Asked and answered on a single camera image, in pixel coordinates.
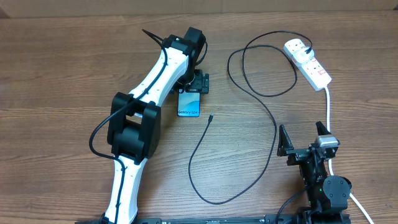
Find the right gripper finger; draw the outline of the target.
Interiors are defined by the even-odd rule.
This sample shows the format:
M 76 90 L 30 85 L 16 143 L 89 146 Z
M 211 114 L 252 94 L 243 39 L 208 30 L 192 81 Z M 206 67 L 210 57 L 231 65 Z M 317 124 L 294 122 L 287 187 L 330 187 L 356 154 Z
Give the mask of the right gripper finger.
M 292 141 L 287 134 L 287 131 L 283 124 L 279 126 L 279 143 L 277 148 L 277 155 L 279 157 L 287 156 L 294 150 Z
M 319 136 L 330 135 L 331 132 L 324 126 L 321 121 L 315 123 L 317 127 L 317 133 Z

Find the Samsung Galaxy smartphone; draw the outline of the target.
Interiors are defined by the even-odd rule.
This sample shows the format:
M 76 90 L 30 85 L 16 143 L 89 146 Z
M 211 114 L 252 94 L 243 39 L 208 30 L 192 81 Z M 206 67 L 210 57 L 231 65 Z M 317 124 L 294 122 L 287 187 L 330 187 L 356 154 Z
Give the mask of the Samsung Galaxy smartphone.
M 200 94 L 188 92 L 179 93 L 177 115 L 179 117 L 199 117 Z

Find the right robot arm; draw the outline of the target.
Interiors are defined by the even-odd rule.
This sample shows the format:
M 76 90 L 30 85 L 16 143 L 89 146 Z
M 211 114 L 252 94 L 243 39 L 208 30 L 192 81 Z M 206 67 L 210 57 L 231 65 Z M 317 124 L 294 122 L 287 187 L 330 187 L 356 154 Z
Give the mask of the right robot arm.
M 277 155 L 287 157 L 288 166 L 299 166 L 304 189 L 291 196 L 279 209 L 275 222 L 280 222 L 283 209 L 298 196 L 307 194 L 308 207 L 301 207 L 285 223 L 350 223 L 348 208 L 352 183 L 345 177 L 327 174 L 325 161 L 336 156 L 339 140 L 322 122 L 316 122 L 318 136 L 306 149 L 294 148 L 284 125 L 279 126 Z

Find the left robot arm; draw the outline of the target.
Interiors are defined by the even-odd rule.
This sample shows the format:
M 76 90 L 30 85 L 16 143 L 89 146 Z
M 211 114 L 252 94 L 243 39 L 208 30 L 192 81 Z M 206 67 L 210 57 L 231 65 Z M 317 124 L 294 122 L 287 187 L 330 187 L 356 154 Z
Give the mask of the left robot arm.
M 158 61 L 145 79 L 128 94 L 117 93 L 106 118 L 107 142 L 114 161 L 109 206 L 99 223 L 133 223 L 142 173 L 160 139 L 161 107 L 174 91 L 199 97 L 210 89 L 209 75 L 197 69 L 206 54 L 206 37 L 189 28 L 183 37 L 164 39 L 149 33 L 161 48 Z

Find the white charger plug adapter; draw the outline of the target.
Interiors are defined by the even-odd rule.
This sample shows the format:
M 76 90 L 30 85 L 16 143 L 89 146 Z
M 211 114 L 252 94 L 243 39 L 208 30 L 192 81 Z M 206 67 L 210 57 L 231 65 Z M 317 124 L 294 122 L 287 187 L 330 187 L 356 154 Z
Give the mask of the white charger plug adapter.
M 307 63 L 314 55 L 315 52 L 310 47 L 301 48 L 293 53 L 295 61 L 299 64 Z

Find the white power strip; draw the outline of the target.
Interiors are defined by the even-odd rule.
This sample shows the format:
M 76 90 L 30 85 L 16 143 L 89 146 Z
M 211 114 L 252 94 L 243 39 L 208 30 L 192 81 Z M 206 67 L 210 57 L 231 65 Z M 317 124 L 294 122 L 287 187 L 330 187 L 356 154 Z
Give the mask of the white power strip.
M 305 47 L 307 46 L 300 39 L 292 39 L 284 44 L 284 51 L 293 61 L 295 66 L 301 71 L 314 90 L 320 91 L 327 87 L 331 82 L 331 76 L 329 76 L 315 56 L 304 64 L 299 64 L 295 61 L 293 53 Z

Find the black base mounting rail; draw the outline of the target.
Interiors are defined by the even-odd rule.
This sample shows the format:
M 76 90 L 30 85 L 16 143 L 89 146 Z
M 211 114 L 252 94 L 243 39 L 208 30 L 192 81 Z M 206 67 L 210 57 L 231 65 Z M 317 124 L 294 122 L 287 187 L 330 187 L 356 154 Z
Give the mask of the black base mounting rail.
M 238 218 L 186 218 L 186 219 L 171 219 L 162 220 L 160 218 L 135 218 L 132 222 L 134 224 L 273 224 L 276 223 L 276 215 L 265 215 L 263 217 L 238 217 Z M 331 221 L 321 220 L 321 218 L 313 216 L 312 223 L 342 223 L 350 224 L 351 220 L 349 215 L 343 215 L 342 221 L 338 221 L 336 218 Z M 100 224 L 100 223 L 112 223 L 101 217 L 99 220 L 75 222 L 79 224 Z M 293 224 L 293 223 L 309 223 L 305 220 L 301 220 L 293 214 L 283 214 L 279 216 L 278 223 L 281 224 Z

